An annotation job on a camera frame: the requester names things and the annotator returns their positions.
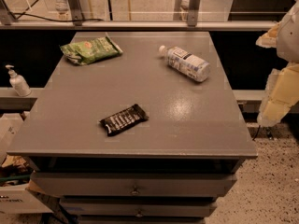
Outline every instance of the green chip bag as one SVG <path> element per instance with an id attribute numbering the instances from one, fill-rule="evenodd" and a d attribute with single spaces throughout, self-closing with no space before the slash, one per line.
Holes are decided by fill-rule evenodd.
<path id="1" fill-rule="evenodd" d="M 60 47 L 63 54 L 78 65 L 86 65 L 122 55 L 121 48 L 108 35 L 90 41 L 70 43 Z"/>

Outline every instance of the soap dispenser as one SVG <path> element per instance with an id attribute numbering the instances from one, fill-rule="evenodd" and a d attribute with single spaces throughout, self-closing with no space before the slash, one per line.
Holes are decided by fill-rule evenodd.
<path id="1" fill-rule="evenodd" d="M 26 96 L 31 93 L 31 90 L 23 76 L 18 75 L 12 68 L 14 66 L 7 64 L 6 69 L 10 75 L 10 84 L 19 96 Z"/>

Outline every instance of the gray tabletop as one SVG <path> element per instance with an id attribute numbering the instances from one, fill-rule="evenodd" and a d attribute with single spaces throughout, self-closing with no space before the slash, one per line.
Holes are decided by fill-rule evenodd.
<path id="1" fill-rule="evenodd" d="M 257 155 L 209 33 L 111 32 L 120 57 L 75 66 L 63 57 L 8 153 L 66 157 L 245 157 Z M 77 33 L 74 42 L 105 36 Z M 161 45 L 211 64 L 197 83 L 159 57 Z M 139 104 L 149 120 L 107 137 L 97 121 Z"/>

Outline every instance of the floor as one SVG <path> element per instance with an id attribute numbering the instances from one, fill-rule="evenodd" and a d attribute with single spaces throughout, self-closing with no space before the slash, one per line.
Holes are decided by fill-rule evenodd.
<path id="1" fill-rule="evenodd" d="M 52 1 L 54 0 L 39 0 L 29 12 L 45 15 L 46 8 L 49 12 L 46 15 L 56 18 Z M 103 1 L 98 2 L 103 3 L 102 6 L 91 6 L 94 8 L 94 16 L 107 20 L 107 1 Z M 142 4 L 143 7 L 137 8 L 138 4 Z M 227 21 L 227 10 L 231 4 L 232 0 L 202 0 L 202 14 L 199 19 Z M 130 0 L 130 3 L 127 0 L 112 0 L 112 6 L 116 10 L 115 19 L 119 21 L 143 21 L 148 18 L 170 21 L 173 16 L 173 4 L 165 6 L 164 3 L 153 3 L 152 0 Z M 157 13 L 157 10 L 160 14 L 163 11 L 164 15 L 154 17 L 153 14 Z M 257 131 L 257 123 L 249 119 L 247 125 L 253 136 Z M 218 208 L 206 219 L 206 224 L 299 224 L 299 140 L 296 138 L 298 132 L 299 128 L 294 125 L 293 119 L 272 129 L 273 140 L 269 140 L 265 130 L 261 129 L 255 139 L 259 157 L 246 161 L 237 171 L 238 181 L 224 198 L 218 199 Z M 37 224 L 40 219 L 39 214 L 0 214 L 0 223 L 4 224 Z"/>

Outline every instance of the hand sanitizer bottle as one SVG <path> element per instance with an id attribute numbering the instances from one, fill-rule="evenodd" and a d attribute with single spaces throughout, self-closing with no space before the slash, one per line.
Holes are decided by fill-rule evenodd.
<path id="1" fill-rule="evenodd" d="M 7 64 L 6 68 L 8 69 L 8 73 L 10 75 L 10 84 L 14 88 L 14 90 L 19 94 L 19 96 L 27 96 L 31 93 L 31 90 L 21 75 L 18 75 L 12 68 L 14 66 Z"/>
<path id="2" fill-rule="evenodd" d="M 210 64 L 207 61 L 184 49 L 178 47 L 168 49 L 166 46 L 160 46 L 159 53 L 164 56 L 167 64 L 197 82 L 206 80 L 210 73 Z"/>

